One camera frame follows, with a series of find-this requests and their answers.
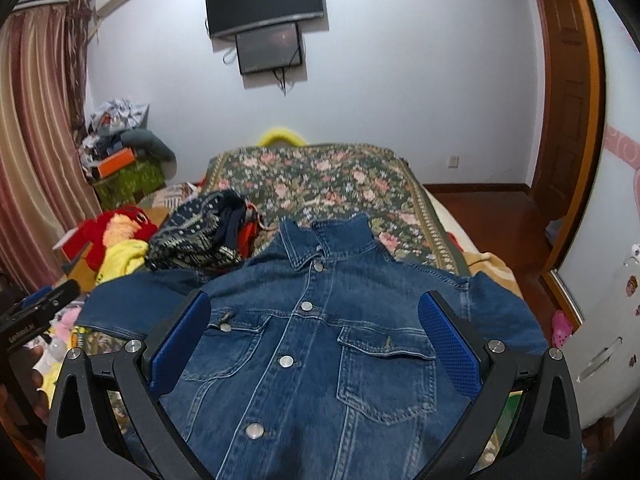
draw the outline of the white sheet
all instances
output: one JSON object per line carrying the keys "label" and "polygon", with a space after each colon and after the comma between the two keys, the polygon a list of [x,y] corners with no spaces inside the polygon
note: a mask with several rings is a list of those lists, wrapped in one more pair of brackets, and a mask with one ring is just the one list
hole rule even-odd
{"label": "white sheet", "polygon": [[476,247],[476,245],[471,241],[469,235],[466,234],[465,230],[460,226],[458,221],[453,218],[453,215],[449,212],[449,210],[444,207],[439,200],[434,197],[429,191],[427,191],[427,195],[429,196],[429,200],[433,204],[433,208],[436,210],[436,214],[440,219],[440,223],[444,227],[445,231],[453,234],[458,240],[460,247],[462,250],[467,253],[479,253],[480,251]]}

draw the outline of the hand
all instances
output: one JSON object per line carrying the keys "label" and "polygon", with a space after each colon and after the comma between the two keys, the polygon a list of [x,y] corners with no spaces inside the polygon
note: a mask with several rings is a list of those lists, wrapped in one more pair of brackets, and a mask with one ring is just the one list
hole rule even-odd
{"label": "hand", "polygon": [[[43,349],[41,346],[35,346],[31,349],[21,348],[20,350],[18,350],[18,352],[28,352],[28,358],[26,359],[26,361],[28,362],[28,365],[30,367],[33,367],[42,357]],[[31,380],[33,381],[33,386],[36,389],[42,387],[43,378],[39,371],[31,371]],[[19,438],[20,432],[16,427],[13,417],[11,417],[10,412],[6,408],[8,399],[9,393],[6,389],[6,386],[4,386],[4,384],[0,384],[0,422],[4,426],[4,429],[7,433],[11,434],[11,436],[15,438]],[[37,398],[35,403],[33,404],[33,411],[42,422],[44,422],[45,424],[48,423],[49,401],[47,399],[47,394],[42,390],[38,390],[37,392]]]}

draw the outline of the door frame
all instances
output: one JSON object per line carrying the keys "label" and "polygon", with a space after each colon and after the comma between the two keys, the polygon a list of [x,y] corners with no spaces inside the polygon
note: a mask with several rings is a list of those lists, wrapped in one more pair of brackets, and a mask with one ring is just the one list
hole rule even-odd
{"label": "door frame", "polygon": [[[589,111],[587,115],[587,134],[580,163],[580,173],[575,186],[574,195],[569,204],[569,209],[564,217],[564,222],[553,244],[551,253],[542,269],[541,281],[545,288],[551,293],[558,306],[562,308],[574,328],[578,328],[582,323],[582,315],[572,300],[570,294],[563,286],[558,277],[558,268],[566,256],[580,221],[584,214],[584,209],[591,194],[593,179],[595,177],[600,152],[602,148],[602,135],[604,132],[604,109],[605,109],[605,87],[604,87],[604,56],[602,53],[602,41],[600,38],[600,28],[596,18],[596,13],[591,0],[577,0],[578,8],[582,14],[584,22],[584,33],[586,37],[587,59],[589,65],[589,81],[591,85],[589,94]],[[537,0],[540,19],[546,20],[542,9],[542,0]],[[548,135],[548,118],[550,99],[550,59],[548,49],[548,37],[546,27],[543,26],[543,43],[545,45],[545,107],[542,121],[542,134],[540,137],[540,148],[532,183],[532,191],[540,178],[540,160],[545,147]]]}

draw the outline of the sticker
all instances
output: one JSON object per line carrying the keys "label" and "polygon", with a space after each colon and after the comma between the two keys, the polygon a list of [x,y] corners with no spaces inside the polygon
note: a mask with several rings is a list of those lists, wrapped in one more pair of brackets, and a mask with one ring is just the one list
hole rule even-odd
{"label": "sticker", "polygon": [[636,291],[636,288],[638,288],[638,279],[635,276],[632,276],[629,278],[629,281],[626,282],[626,296],[631,298]]}

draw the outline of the wooden door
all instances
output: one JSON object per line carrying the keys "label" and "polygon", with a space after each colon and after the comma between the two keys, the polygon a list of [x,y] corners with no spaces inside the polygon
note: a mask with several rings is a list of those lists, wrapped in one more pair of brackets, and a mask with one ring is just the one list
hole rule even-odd
{"label": "wooden door", "polygon": [[531,194],[548,219],[563,217],[587,138],[589,57],[578,0],[538,0],[545,43],[545,114]]}

